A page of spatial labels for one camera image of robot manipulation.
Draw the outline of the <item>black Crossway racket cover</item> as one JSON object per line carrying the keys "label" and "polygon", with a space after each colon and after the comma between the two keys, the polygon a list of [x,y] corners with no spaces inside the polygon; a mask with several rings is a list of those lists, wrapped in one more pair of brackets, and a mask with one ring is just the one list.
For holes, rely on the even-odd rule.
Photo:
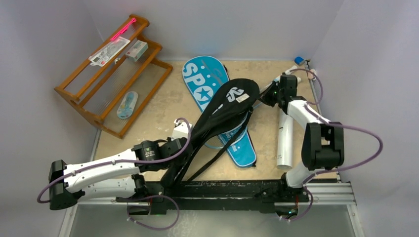
{"label": "black Crossway racket cover", "polygon": [[216,135],[240,129],[217,154],[196,171],[188,181],[191,182],[211,167],[242,133],[253,113],[253,104],[259,98],[259,86],[251,79],[238,78],[228,81],[215,93],[201,116],[198,118],[190,134],[189,144],[192,154],[184,164],[171,162],[168,170],[160,180],[165,187],[178,185],[185,176],[194,157],[201,147]]}

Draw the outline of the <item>white shuttlecock tube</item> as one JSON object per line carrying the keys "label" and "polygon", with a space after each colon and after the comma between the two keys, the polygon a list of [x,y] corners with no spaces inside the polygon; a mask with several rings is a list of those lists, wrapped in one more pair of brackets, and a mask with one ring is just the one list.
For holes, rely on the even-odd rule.
{"label": "white shuttlecock tube", "polygon": [[293,119],[283,110],[280,110],[277,168],[288,171],[293,167]]}

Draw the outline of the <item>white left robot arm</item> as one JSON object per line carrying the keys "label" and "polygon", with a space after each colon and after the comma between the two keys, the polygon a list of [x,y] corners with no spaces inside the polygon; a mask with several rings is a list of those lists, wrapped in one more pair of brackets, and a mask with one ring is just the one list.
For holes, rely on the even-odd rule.
{"label": "white left robot arm", "polygon": [[115,197],[117,201],[141,202],[150,196],[142,175],[183,162],[192,152],[187,138],[144,141],[119,154],[97,161],[51,164],[47,187],[50,210],[62,210],[81,200]]}

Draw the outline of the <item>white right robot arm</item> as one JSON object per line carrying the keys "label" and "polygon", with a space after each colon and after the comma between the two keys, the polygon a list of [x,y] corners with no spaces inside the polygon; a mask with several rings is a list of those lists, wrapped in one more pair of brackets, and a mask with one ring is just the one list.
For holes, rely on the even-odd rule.
{"label": "white right robot arm", "polygon": [[[279,115],[277,167],[285,171],[285,183],[277,188],[280,199],[289,201],[321,171],[329,171],[344,162],[343,129],[312,109],[297,95],[299,78],[282,74],[262,92],[265,105],[278,106]],[[301,162],[293,165],[293,124],[304,129]]]}

